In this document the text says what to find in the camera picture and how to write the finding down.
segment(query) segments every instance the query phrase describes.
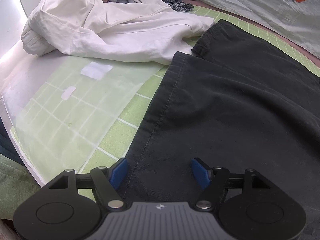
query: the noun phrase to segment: green cloth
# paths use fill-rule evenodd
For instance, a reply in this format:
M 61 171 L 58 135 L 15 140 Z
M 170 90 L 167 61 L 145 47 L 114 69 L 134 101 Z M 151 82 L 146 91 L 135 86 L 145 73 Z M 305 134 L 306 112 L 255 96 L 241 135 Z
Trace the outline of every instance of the green cloth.
M 12 220 L 16 208 L 39 189 L 26 167 L 0 155 L 0 219 Z

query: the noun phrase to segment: green checkered tablecloth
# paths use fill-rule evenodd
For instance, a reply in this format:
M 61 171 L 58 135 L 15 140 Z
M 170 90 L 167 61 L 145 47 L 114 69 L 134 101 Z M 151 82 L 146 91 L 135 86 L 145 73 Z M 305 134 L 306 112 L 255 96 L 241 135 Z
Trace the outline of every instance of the green checkered tablecloth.
M 194 10 L 190 13 L 213 17 L 215 22 L 218 22 L 220 19 L 227 20 L 239 26 L 241 29 L 270 42 L 284 53 L 299 61 L 309 71 L 320 77 L 320 70 L 312 61 L 273 33 L 244 22 L 234 16 L 199 6 L 195 6 Z M 187 39 L 186 42 L 193 46 L 198 38 L 199 37 Z M 50 79 L 33 96 L 31 101 L 27 104 L 25 111 L 30 113 L 31 117 L 29 118 L 38 125 L 43 123 L 44 119 L 47 118 L 49 114 L 50 121 L 42 127 L 42 129 L 45 130 L 49 129 L 55 133 L 59 133 L 59 130 L 57 130 L 58 127 L 59 129 L 63 129 L 63 133 L 61 134 L 67 134 L 69 131 L 68 127 L 72 126 L 77 135 L 79 135 L 77 150 L 81 152 L 82 147 L 89 147 L 92 151 L 91 157 L 81 166 L 81 169 L 78 171 L 79 173 L 87 173 L 97 166 L 103 165 L 109 167 L 119 158 L 126 155 L 148 105 L 159 87 L 167 68 L 168 66 L 164 66 L 140 87 L 138 92 L 133 95 L 129 104 L 110 127 L 104 126 L 104 119 L 108 117 L 105 115 L 103 107 L 99 107 L 99 100 L 103 97 L 103 94 L 94 96 L 85 94 L 85 92 L 88 91 L 88 87 L 96 84 L 93 84 L 93 81 L 90 82 L 87 79 L 70 80 L 72 75 L 68 77 L 69 79 L 66 78 L 61 82 L 61 80 L 57 79 L 60 68 L 52 74 Z M 75 82 L 77 87 L 75 92 L 63 105 L 59 105 L 61 93 L 54 95 L 54 91 L 60 90 L 61 92 L 65 85 L 75 84 Z M 73 112 L 71 115 L 72 118 L 65 118 L 62 120 L 62 116 L 60 117 L 59 114 L 63 113 L 66 108 Z M 95 132 L 86 134 L 87 126 L 90 125 L 95 126 Z M 10 133 L 13 135 L 16 143 L 20 146 L 20 150 L 23 151 L 24 146 L 21 145 L 14 127 L 12 127 Z M 70 138 L 65 136 L 60 138 L 61 151 L 65 150 L 63 147 L 68 144 L 65 140 L 69 139 Z M 39 170 L 39 173 L 41 174 L 50 169 L 50 158 L 45 155 L 45 151 L 50 150 L 50 145 L 46 144 L 45 136 L 43 138 L 40 136 L 39 140 L 44 145 L 44 153 L 41 155 L 43 160 L 39 160 L 39 162 L 42 162 L 42 167 Z M 92 198 L 90 190 L 79 190 L 79 192 Z

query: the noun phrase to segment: ribbed gray panel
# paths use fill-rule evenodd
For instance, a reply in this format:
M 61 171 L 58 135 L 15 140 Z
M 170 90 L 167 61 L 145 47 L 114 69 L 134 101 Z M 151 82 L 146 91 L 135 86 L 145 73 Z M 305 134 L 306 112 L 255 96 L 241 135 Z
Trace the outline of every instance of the ribbed gray panel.
M 87 240 L 235 240 L 214 216 L 187 202 L 135 202 L 129 210 L 109 214 Z

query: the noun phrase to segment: green grid mat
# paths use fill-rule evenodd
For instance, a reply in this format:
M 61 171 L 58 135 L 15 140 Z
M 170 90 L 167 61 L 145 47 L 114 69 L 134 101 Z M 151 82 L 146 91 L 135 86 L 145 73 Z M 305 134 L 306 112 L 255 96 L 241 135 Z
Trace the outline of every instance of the green grid mat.
M 234 16 L 204 7 L 195 6 L 194 10 L 189 13 L 194 13 L 200 16 L 213 17 L 215 19 L 215 22 L 218 22 L 220 19 L 227 20 L 240 27 L 241 29 L 251 33 L 252 35 L 270 42 L 272 45 L 281 49 L 284 53 L 300 62 L 313 74 L 320 77 L 319 68 L 311 60 L 309 60 L 296 49 L 292 48 L 289 44 L 278 38 L 273 33 L 267 32 L 266 30 L 240 20 Z M 193 37 L 190 39 L 186 39 L 185 41 L 191 46 L 194 46 L 198 39 L 199 37 Z M 99 143 L 99 145 L 93 152 L 92 157 L 83 166 L 83 169 L 81 170 L 82 173 L 87 173 L 92 168 L 95 168 L 97 166 L 103 165 L 110 167 L 116 162 L 116 160 L 126 155 L 133 137 L 149 106 L 149 103 L 157 88 L 159 87 L 167 69 L 168 66 L 164 66 L 141 86 L 141 88 L 133 96 L 129 104 L 121 112 L 119 118 L 113 123 L 102 141 Z M 21 146 L 14 128 L 11 129 L 11 133 L 13 134 L 16 142 Z M 84 189 L 79 190 L 79 192 L 83 195 L 93 198 L 91 190 Z

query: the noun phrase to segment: white sheet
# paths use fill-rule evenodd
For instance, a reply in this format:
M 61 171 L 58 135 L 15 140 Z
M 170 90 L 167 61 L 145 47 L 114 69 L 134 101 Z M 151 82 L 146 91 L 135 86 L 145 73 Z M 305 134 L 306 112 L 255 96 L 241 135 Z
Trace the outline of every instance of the white sheet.
M 276 31 L 320 58 L 320 0 L 202 0 Z
M 176 51 L 191 53 L 184 37 L 200 36 L 209 17 L 175 12 L 161 0 L 41 0 L 21 39 L 29 54 L 64 54 L 125 62 L 169 64 Z

